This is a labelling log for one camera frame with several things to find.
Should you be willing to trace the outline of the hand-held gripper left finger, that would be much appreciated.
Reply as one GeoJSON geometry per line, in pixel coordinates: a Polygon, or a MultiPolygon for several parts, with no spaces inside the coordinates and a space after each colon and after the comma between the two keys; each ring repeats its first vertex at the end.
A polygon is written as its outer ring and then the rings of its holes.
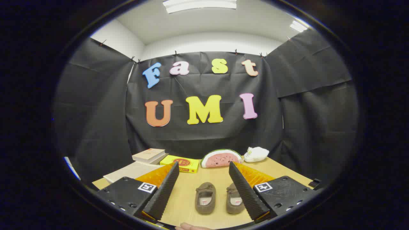
{"type": "Polygon", "coordinates": [[[175,162],[136,179],[122,177],[96,192],[96,195],[130,216],[159,221],[178,176],[179,164],[175,162]]]}

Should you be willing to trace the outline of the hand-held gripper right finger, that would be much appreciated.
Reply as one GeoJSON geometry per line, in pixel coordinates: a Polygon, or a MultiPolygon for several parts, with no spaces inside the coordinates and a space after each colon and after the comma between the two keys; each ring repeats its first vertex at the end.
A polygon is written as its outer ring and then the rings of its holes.
{"type": "Polygon", "coordinates": [[[289,176],[272,178],[251,167],[231,162],[229,175],[253,221],[282,215],[311,200],[315,191],[289,176]]]}

